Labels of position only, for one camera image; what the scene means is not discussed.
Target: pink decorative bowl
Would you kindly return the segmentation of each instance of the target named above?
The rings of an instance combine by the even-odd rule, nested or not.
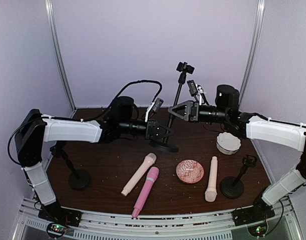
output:
[[[195,184],[203,178],[204,168],[197,161],[184,160],[177,165],[176,174],[184,183]]]

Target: metal base frame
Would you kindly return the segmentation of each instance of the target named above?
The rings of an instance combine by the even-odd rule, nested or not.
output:
[[[291,237],[294,240],[301,240],[301,232],[291,202],[287,197],[282,202]],[[34,203],[35,201],[32,199],[23,200],[19,212],[20,217],[12,239],[21,240],[25,227],[46,230],[49,222],[38,218],[39,211],[34,208]],[[70,227],[65,233],[65,237],[77,240],[145,240],[154,238],[159,240],[212,240],[217,236],[217,239],[231,240],[232,230],[247,226],[235,226],[232,211],[231,209],[201,214],[144,215],[135,219],[131,215],[81,210],[82,218],[79,227]],[[281,214],[280,203],[274,205],[274,211],[275,217],[272,219],[279,218]]]

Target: light purple wall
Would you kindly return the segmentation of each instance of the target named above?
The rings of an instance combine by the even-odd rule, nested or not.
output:
[[[262,34],[241,109],[278,120],[306,123],[306,0],[266,1]],[[277,180],[300,153],[259,143]],[[306,187],[291,196],[306,239]]]
[[[23,196],[23,172],[7,155],[7,141],[28,111],[69,116],[44,1],[0,0],[0,239],[9,239]]]
[[[186,61],[214,102],[216,86],[240,88],[257,1],[57,0],[54,13],[68,81],[78,107],[106,106],[128,82],[159,80],[164,106],[178,86],[177,64]],[[125,91],[147,106],[155,86]],[[181,100],[189,99],[187,86]]]

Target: dark wooden surface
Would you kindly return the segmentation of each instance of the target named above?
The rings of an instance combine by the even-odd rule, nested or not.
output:
[[[95,116],[101,109],[79,109],[76,118]],[[162,108],[154,119],[167,123],[168,114]],[[92,176],[91,184],[84,191],[72,190],[68,185],[70,171],[62,159],[54,158],[48,169],[49,180],[60,201],[65,207],[107,212],[131,214],[136,199],[144,184],[143,177],[136,187],[124,197],[121,191],[133,173],[143,162],[148,153],[155,153],[155,166],[160,169],[149,198],[141,212],[142,215],[203,213],[234,209],[252,205],[258,193],[269,180],[260,162],[250,168],[242,181],[245,191],[238,199],[227,199],[219,190],[220,181],[227,176],[238,174],[245,154],[257,156],[249,140],[242,140],[240,150],[234,155],[223,155],[216,148],[218,133],[203,128],[203,123],[187,123],[180,119],[174,121],[175,135],[169,140],[177,145],[179,153],[167,153],[148,145],[148,141],[139,137],[137,140],[116,140],[110,144],[87,142],[69,142],[65,151],[77,169],[86,169]],[[206,125],[207,128],[220,130],[219,125]],[[204,193],[207,188],[210,161],[218,157],[217,198],[206,202]],[[181,182],[176,176],[176,166],[186,159],[194,159],[204,167],[203,179],[192,185]]]

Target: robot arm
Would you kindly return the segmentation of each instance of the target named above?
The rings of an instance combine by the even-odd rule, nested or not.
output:
[[[293,124],[266,118],[257,113],[238,111],[239,92],[231,86],[217,87],[216,106],[185,101],[168,109],[169,113],[191,123],[220,123],[224,129],[239,138],[265,140],[302,152],[300,162],[276,183],[262,191],[254,206],[270,208],[284,196],[306,184],[306,124]]]
[[[172,129],[157,121],[148,118],[131,119],[133,111],[133,106],[129,104],[131,101],[130,97],[117,98],[103,120],[83,121],[83,119],[53,117],[41,114],[38,109],[28,113],[20,130],[15,134],[15,142],[18,161],[41,202],[44,212],[40,212],[41,218],[57,219],[64,223],[68,218],[69,225],[77,226],[79,221],[76,219],[80,219],[81,214],[75,210],[61,208],[42,165],[43,142],[57,141],[56,146],[62,148],[66,141],[108,144],[119,139],[121,134],[143,136],[144,139],[154,142],[173,135]],[[175,146],[165,145],[163,150],[174,150],[174,148],[176,149]]]

